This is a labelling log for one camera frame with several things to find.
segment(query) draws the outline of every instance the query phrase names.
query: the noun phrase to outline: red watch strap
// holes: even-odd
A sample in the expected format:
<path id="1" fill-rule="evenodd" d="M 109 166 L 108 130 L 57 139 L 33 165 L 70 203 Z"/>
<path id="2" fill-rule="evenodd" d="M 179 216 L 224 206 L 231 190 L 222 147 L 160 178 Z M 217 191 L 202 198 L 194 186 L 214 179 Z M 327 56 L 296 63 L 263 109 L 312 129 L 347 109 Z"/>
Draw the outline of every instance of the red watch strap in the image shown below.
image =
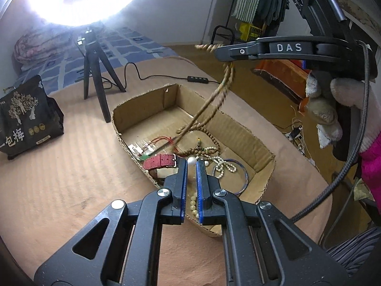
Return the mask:
<path id="1" fill-rule="evenodd" d="M 153 156 L 143 162 L 144 170 L 155 170 L 165 167 L 175 167 L 176 166 L 176 155 L 174 154 L 160 154 Z"/>

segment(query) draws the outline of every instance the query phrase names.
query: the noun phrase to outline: magenta sleeve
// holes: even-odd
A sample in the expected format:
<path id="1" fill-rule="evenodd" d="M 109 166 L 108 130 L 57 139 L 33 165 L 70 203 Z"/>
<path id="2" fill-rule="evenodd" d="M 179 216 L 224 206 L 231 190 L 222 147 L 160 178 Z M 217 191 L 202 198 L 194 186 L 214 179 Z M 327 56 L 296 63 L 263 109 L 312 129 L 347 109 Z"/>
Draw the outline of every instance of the magenta sleeve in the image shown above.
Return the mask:
<path id="1" fill-rule="evenodd" d="M 381 134 L 372 146 L 360 155 L 362 179 L 372 192 L 378 210 L 381 212 Z"/>

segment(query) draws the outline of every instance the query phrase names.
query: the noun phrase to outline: bracelet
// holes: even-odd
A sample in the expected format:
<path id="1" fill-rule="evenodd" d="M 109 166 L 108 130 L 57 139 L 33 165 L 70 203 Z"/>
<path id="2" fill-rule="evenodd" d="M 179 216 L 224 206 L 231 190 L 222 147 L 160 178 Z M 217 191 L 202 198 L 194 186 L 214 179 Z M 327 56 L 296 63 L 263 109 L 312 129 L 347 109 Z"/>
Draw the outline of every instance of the bracelet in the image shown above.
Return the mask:
<path id="1" fill-rule="evenodd" d="M 244 172 L 245 172 L 245 178 L 246 178 L 246 181 L 245 181 L 245 183 L 244 183 L 242 189 L 241 189 L 239 192 L 234 193 L 236 196 L 240 196 L 240 195 L 246 190 L 247 186 L 249 185 L 249 174 L 247 173 L 247 170 L 245 169 L 245 167 L 243 166 L 243 164 L 240 163 L 239 161 L 234 160 L 234 159 L 224 159 L 224 160 L 227 161 L 227 162 L 233 162 L 233 163 L 235 163 L 235 164 L 238 164 L 238 165 L 244 170 Z M 216 173 L 216 167 L 217 167 L 217 166 L 214 166 L 214 168 L 213 168 L 212 176 L 214 176 L 215 173 Z"/>

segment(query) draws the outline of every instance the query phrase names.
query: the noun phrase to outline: tree illustration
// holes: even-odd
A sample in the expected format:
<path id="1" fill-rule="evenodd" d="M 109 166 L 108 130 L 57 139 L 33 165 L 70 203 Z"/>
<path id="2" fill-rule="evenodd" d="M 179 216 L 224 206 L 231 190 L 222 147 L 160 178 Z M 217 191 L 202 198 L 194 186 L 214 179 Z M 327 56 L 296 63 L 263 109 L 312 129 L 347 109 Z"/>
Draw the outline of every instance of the tree illustration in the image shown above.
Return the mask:
<path id="1" fill-rule="evenodd" d="M 21 114 L 25 114 L 26 113 L 25 107 L 22 104 L 23 97 L 25 97 L 23 94 L 20 94 L 17 91 L 15 91 L 13 93 L 13 98 L 11 99 L 11 104 L 14 105 L 14 107 L 19 107 L 20 111 L 21 111 Z"/>
<path id="2" fill-rule="evenodd" d="M 20 115 L 21 115 L 20 107 L 12 104 L 9 108 L 9 116 L 11 118 L 17 119 L 17 122 L 21 125 Z"/>
<path id="3" fill-rule="evenodd" d="M 34 108 L 39 103 L 37 98 L 32 97 L 30 94 L 27 96 L 22 95 L 22 104 L 27 111 L 30 111 L 29 119 L 36 119 L 36 115 L 34 114 Z"/>

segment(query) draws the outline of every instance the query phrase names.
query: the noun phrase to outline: large white pearl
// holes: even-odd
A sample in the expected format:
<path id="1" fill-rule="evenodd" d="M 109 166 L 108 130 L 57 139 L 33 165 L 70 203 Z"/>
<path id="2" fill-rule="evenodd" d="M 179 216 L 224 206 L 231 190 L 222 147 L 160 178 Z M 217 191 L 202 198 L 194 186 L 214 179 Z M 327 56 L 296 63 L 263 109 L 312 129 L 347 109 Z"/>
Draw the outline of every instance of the large white pearl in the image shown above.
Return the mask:
<path id="1" fill-rule="evenodd" d="M 195 157 L 189 157 L 187 162 L 188 162 L 188 165 L 196 165 L 197 159 Z"/>

